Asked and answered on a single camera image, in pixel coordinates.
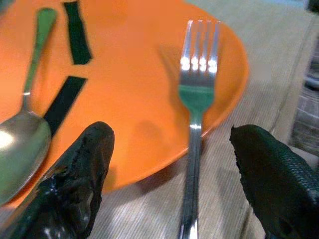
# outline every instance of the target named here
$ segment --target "fork handle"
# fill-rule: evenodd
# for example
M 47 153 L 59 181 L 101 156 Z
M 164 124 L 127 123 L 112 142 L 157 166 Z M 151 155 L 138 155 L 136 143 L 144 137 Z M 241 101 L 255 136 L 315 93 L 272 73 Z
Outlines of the fork handle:
M 179 239 L 198 238 L 198 181 L 201 156 L 201 123 L 202 113 L 190 116 L 190 135 L 188 147 L 188 166 L 182 207 L 182 221 Z

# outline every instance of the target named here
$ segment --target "spoon handle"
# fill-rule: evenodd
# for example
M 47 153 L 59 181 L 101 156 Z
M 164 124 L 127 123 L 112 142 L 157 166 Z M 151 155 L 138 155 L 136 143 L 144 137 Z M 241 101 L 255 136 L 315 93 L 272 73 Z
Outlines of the spoon handle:
M 32 80 L 35 75 L 35 70 L 39 62 L 39 58 L 45 44 L 45 41 L 52 29 L 52 26 L 56 19 L 56 11 L 51 8 L 41 8 L 37 12 L 37 26 L 36 26 L 36 37 L 35 45 L 33 49 L 33 55 L 29 72 L 26 78 L 26 82 L 23 90 L 23 105 L 22 108 L 28 109 L 29 107 L 29 96 L 32 86 Z

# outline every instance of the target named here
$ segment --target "plate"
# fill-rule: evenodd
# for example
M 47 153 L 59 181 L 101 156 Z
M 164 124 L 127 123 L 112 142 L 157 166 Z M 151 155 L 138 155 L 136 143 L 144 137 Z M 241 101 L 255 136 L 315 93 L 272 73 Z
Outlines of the plate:
M 31 182 L 7 205 L 16 207 L 37 180 L 95 121 L 115 132 L 115 148 L 103 192 L 142 180 L 186 153 L 188 111 L 178 92 L 179 60 L 189 19 L 216 22 L 181 0 L 81 0 L 93 59 L 73 65 L 67 16 L 57 0 L 17 0 L 0 15 L 0 121 L 21 105 L 31 58 L 35 13 L 52 7 L 58 17 L 34 81 L 31 107 L 44 115 L 67 76 L 87 78 L 47 158 Z M 240 100 L 248 79 L 244 46 L 226 24 L 220 27 L 216 97 L 204 117 L 204 135 L 216 128 Z

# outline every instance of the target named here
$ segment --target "black tape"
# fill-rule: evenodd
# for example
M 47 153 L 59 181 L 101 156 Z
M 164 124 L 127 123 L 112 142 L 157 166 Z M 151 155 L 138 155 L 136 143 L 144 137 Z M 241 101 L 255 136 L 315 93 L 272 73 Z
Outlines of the black tape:
M 79 13 L 78 1 L 63 3 L 68 15 L 69 42 L 75 65 L 84 65 L 92 58 L 83 26 L 83 20 Z
M 43 118 L 49 123 L 52 137 L 72 107 L 85 81 L 85 78 L 68 76 L 58 95 L 44 115 Z

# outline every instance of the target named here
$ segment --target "metal spoon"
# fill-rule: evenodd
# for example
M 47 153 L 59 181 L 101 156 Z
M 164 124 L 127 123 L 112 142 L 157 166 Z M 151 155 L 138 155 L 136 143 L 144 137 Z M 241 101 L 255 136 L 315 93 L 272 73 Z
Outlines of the metal spoon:
M 35 70 L 55 19 L 53 9 L 37 12 L 36 39 L 23 104 L 18 114 L 0 124 L 0 205 L 12 199 L 30 180 L 50 145 L 49 124 L 29 109 L 29 98 Z

